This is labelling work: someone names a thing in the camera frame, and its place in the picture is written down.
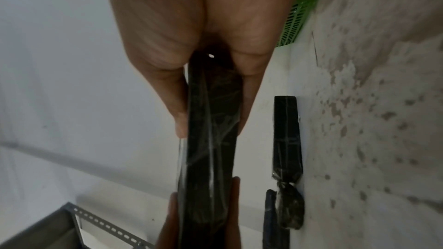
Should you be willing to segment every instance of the hand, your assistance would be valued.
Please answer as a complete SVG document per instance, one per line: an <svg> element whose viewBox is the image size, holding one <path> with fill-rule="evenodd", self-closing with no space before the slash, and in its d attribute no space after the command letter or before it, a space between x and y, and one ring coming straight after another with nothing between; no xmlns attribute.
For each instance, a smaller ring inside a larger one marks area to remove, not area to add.
<svg viewBox="0 0 443 249"><path fill-rule="evenodd" d="M132 64L187 135L183 67L194 50L223 41L243 77L243 129L293 0L111 0Z"/></svg>
<svg viewBox="0 0 443 249"><path fill-rule="evenodd" d="M225 247L227 249L241 249L239 228L239 195L240 178L232 178L229 213L226 223ZM168 216L162 231L158 236L156 249L175 249L179 235L179 215L177 206L177 193L169 198Z"/></svg>

